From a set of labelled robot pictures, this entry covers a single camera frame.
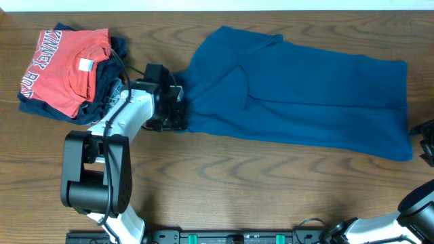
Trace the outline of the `teal blue t-shirt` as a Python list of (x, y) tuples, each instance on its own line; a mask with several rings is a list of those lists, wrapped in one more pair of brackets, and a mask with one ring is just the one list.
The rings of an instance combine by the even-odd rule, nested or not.
[(176, 80), (191, 132), (413, 157), (407, 64), (223, 26)]

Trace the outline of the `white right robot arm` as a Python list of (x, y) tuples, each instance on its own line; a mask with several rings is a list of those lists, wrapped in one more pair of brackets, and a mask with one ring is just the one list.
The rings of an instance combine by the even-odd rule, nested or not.
[(341, 222), (322, 236), (321, 243), (432, 243), (433, 181), (408, 194), (397, 211), (370, 219)]

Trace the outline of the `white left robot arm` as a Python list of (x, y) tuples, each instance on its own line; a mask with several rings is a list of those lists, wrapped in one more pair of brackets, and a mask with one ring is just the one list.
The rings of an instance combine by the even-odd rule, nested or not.
[(135, 81), (112, 110), (87, 131), (65, 137), (60, 198), (102, 232), (68, 233), (67, 243), (152, 243), (146, 222), (130, 205), (130, 145), (150, 124), (151, 131), (186, 127), (184, 89), (158, 81)]

